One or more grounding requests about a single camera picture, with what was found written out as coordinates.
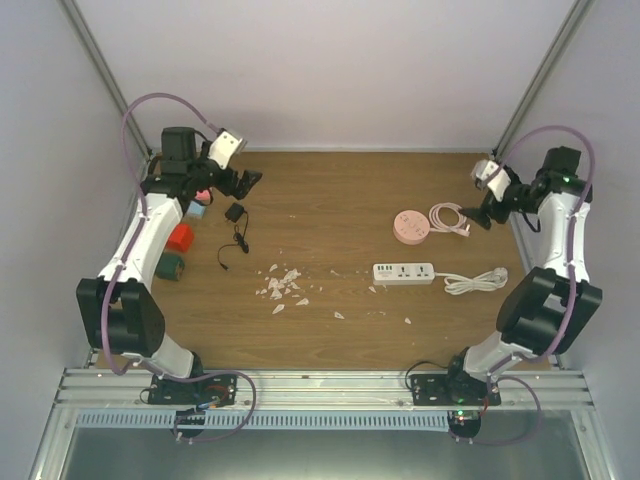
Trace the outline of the aluminium front rail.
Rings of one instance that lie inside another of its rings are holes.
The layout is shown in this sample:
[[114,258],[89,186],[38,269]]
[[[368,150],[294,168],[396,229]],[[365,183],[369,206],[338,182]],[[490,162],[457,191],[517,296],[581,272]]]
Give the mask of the aluminium front rail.
[[[594,408],[584,376],[571,370],[516,371],[535,391],[545,410]],[[260,410],[415,410],[404,374],[396,371],[257,370],[248,373],[257,387]],[[133,370],[116,376],[105,369],[63,373],[54,404],[76,408],[143,408],[141,390],[152,376]]]

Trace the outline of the pink square plug adapter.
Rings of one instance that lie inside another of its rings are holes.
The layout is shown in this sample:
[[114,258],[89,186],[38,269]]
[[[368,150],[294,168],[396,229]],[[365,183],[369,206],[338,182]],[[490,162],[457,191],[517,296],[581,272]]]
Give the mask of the pink square plug adapter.
[[209,190],[202,190],[196,193],[194,201],[203,204],[210,205],[212,201],[212,194]]

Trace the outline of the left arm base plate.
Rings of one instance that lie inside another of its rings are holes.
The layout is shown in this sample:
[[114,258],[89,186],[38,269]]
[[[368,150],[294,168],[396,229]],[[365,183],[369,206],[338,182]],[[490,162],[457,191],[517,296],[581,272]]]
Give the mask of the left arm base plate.
[[233,405],[237,376],[217,375],[194,383],[152,377],[151,386],[142,392],[141,399],[150,405],[191,405],[207,408]]

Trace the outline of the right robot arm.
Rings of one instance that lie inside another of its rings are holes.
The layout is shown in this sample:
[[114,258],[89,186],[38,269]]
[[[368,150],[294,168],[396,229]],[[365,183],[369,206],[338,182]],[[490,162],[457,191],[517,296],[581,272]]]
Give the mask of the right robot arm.
[[506,297],[495,332],[451,359],[442,382],[451,403],[482,400],[502,372],[565,352],[599,308],[603,293],[591,285],[584,260],[593,189],[577,175],[580,157],[565,146],[548,150],[529,184],[492,160],[474,167],[472,178],[487,193],[479,207],[462,214],[484,229],[513,213],[533,214],[543,238],[538,265]]

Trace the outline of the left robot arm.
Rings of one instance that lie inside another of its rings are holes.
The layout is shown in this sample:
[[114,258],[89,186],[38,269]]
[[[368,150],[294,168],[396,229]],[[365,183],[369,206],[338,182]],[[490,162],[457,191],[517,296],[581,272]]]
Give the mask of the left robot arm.
[[162,155],[139,184],[139,204],[121,243],[100,273],[81,279],[76,288],[89,345],[107,360],[120,355],[172,379],[172,393],[185,404],[203,398],[206,380],[194,371],[194,353],[166,331],[151,293],[156,268],[199,192],[219,191],[242,200],[262,177],[231,167],[246,144],[241,136],[222,130],[198,143],[197,135],[190,127],[163,130]]

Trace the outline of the pink round power socket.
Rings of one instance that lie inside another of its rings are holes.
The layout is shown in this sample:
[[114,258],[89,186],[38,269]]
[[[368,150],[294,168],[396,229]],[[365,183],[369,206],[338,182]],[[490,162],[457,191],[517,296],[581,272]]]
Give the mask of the pink round power socket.
[[394,237],[405,245],[416,246],[423,243],[430,230],[428,218],[416,210],[401,211],[393,221]]

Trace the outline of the red cube socket adapter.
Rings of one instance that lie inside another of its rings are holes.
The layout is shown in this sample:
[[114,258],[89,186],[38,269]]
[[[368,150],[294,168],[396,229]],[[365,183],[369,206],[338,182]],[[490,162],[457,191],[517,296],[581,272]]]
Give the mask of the red cube socket adapter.
[[177,225],[168,237],[165,248],[171,251],[186,253],[194,241],[195,235],[190,225]]

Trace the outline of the green cube adapter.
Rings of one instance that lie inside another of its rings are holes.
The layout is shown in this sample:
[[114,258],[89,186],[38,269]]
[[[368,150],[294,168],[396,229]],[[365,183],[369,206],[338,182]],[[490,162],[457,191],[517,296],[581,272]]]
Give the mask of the green cube adapter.
[[172,252],[161,254],[155,269],[155,276],[169,281],[179,281],[185,269],[183,258]]

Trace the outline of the blue usb charger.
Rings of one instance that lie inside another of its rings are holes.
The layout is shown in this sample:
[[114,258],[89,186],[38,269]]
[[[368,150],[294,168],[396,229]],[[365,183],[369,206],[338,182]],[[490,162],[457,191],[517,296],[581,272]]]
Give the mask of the blue usb charger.
[[206,213],[207,207],[196,201],[191,201],[185,213],[185,216],[193,219],[202,219]]

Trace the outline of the white power strip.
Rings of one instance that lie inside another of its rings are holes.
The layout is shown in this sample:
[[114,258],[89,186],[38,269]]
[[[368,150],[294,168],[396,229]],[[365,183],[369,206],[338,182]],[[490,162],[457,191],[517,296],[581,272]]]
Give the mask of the white power strip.
[[436,275],[431,263],[377,263],[372,267],[373,284],[380,286],[430,285]]

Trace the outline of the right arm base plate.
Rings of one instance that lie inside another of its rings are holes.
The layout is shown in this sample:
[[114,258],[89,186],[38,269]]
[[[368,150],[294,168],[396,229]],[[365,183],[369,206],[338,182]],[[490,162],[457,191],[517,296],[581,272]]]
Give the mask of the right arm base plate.
[[492,393],[477,379],[455,379],[444,373],[418,373],[408,377],[412,401],[415,406],[480,407],[500,406],[499,393]]

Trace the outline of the black power adapter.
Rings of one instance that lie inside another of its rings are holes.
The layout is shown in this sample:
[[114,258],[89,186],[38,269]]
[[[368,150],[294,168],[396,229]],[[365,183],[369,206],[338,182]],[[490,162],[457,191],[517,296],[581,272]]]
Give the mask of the black power adapter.
[[246,213],[243,205],[234,202],[225,212],[225,219],[232,223],[237,223],[240,218]]

